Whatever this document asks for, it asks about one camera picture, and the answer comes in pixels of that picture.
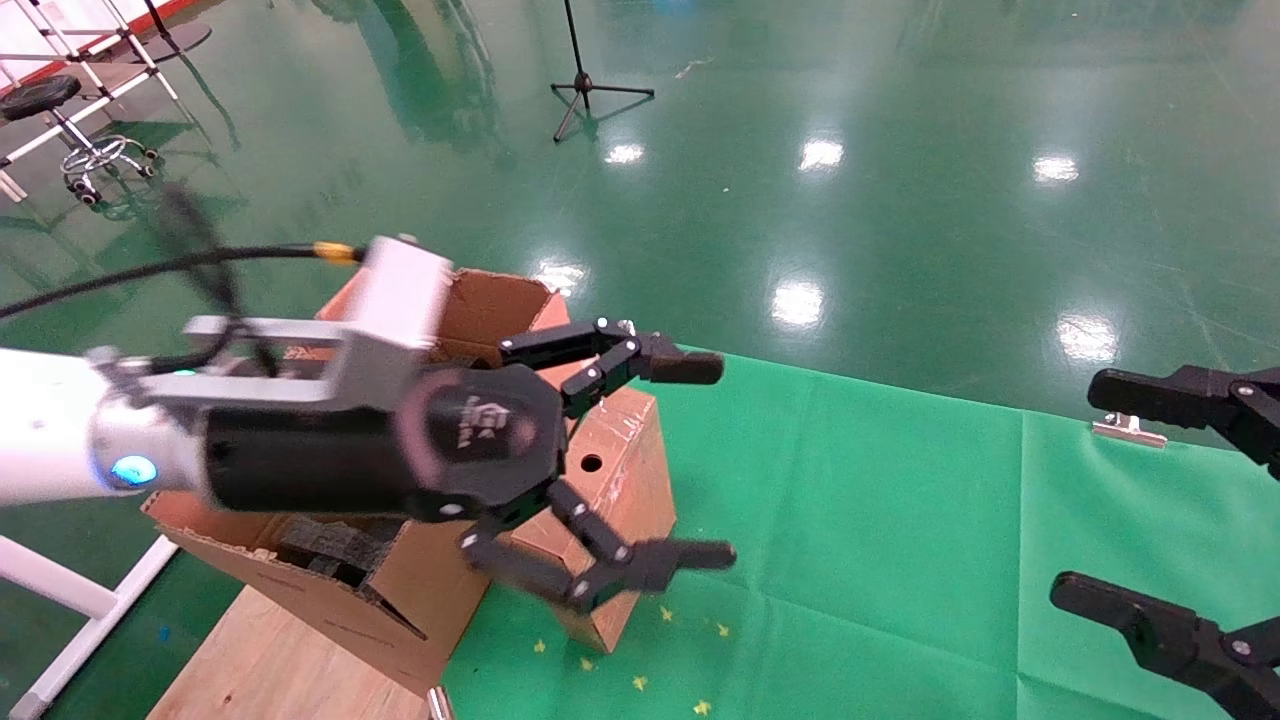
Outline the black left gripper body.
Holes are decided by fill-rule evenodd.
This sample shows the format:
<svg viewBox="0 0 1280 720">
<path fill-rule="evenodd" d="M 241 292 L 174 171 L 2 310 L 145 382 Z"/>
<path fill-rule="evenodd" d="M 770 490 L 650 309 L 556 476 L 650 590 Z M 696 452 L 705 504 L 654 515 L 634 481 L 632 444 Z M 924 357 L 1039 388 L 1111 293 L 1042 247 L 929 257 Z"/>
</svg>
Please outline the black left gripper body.
<svg viewBox="0 0 1280 720">
<path fill-rule="evenodd" d="M 207 496 L 239 512 L 522 521 L 563 471 L 564 405 L 535 370 L 422 372 L 389 411 L 210 411 Z"/>
</svg>

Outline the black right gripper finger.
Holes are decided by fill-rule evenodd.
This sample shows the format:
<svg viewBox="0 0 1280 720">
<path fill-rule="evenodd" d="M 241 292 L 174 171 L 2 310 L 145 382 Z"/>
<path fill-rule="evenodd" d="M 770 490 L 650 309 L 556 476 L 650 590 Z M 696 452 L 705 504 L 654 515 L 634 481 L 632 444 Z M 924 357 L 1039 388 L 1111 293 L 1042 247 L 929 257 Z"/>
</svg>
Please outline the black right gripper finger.
<svg viewBox="0 0 1280 720">
<path fill-rule="evenodd" d="M 1279 716 L 1279 620 L 1225 632 L 1192 609 L 1061 571 L 1051 603 L 1110 626 L 1124 637 L 1135 664 L 1208 696 L 1233 719 Z"/>
<path fill-rule="evenodd" d="M 1187 429 L 1208 428 L 1279 478 L 1279 369 L 1181 366 L 1158 378 L 1114 368 L 1094 374 L 1092 407 Z"/>
</svg>

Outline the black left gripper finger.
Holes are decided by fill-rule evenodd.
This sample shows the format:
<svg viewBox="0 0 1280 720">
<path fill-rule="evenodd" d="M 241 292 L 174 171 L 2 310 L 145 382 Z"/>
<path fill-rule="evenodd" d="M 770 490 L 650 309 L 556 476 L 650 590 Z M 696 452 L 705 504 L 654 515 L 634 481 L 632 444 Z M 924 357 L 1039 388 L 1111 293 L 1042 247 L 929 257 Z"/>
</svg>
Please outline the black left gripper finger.
<svg viewBox="0 0 1280 720">
<path fill-rule="evenodd" d="M 498 348 L 503 366 L 535 372 L 585 361 L 559 384 L 563 414 L 572 419 L 634 379 L 713 386 L 724 374 L 721 354 L 685 351 L 660 333 L 634 334 L 605 318 L 511 336 Z"/>
<path fill-rule="evenodd" d="M 575 612 L 591 612 L 623 592 L 657 594 L 681 570 L 726 570 L 736 564 L 724 541 L 643 539 L 627 543 L 564 479 L 538 500 L 588 551 L 591 565 L 575 575 L 564 566 L 499 539 L 513 519 L 481 516 L 460 538 L 463 559 L 492 578 Z"/>
</svg>

